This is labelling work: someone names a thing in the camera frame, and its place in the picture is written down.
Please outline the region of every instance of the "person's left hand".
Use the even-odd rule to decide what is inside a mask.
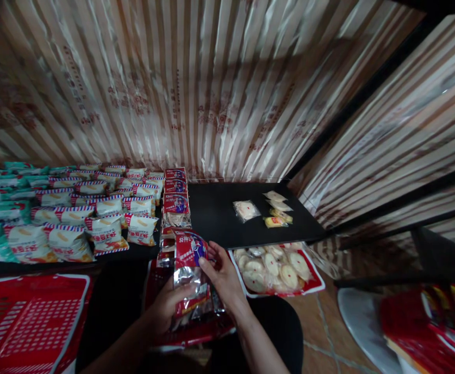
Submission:
[[[153,305],[142,316],[149,328],[157,335],[167,332],[172,323],[172,316],[175,313],[175,305],[193,294],[196,290],[196,284],[188,284],[176,289],[173,288],[174,280],[172,276],[163,286]]]

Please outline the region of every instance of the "dark clothing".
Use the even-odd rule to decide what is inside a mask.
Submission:
[[[143,261],[112,262],[105,266],[90,300],[76,372],[100,356],[139,318],[146,269]],[[297,313],[286,301],[275,296],[249,299],[249,303],[288,370],[301,373],[303,332]],[[212,349],[209,363],[212,373],[249,372],[237,333],[206,345]],[[149,355],[144,360],[146,370],[143,372],[148,372],[147,369],[149,372],[167,372],[166,367],[157,365],[156,355]],[[177,357],[179,368],[185,368],[185,360],[187,358]],[[200,372],[201,368],[196,367],[194,371]]]

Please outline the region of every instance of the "tiled floor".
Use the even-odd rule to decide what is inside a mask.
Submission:
[[[359,374],[379,372],[364,355],[343,323],[333,280],[320,272],[326,290],[288,298],[304,331],[302,373]]]

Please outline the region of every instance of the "hand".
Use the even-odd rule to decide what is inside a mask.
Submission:
[[[161,335],[167,332],[172,323],[176,304],[192,295],[196,289],[195,284],[188,284],[174,288],[173,277],[163,286],[153,305],[141,317],[154,334]]]
[[[210,278],[231,316],[238,321],[241,317],[250,315],[251,309],[239,283],[238,273],[226,250],[219,244],[210,242],[208,256],[216,261],[215,268],[219,270],[215,270],[203,257],[200,258],[200,267]]]

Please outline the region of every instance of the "striped fabric wall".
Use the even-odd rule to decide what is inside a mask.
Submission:
[[[0,7],[0,164],[277,181],[423,18],[385,0]]]
[[[447,17],[316,156],[292,188],[332,228],[455,170],[455,16]],[[368,236],[455,209],[455,186],[346,233]],[[428,228],[455,241],[455,218]],[[354,273],[344,237],[320,243],[315,256],[334,276]],[[415,256],[407,234],[376,243]]]

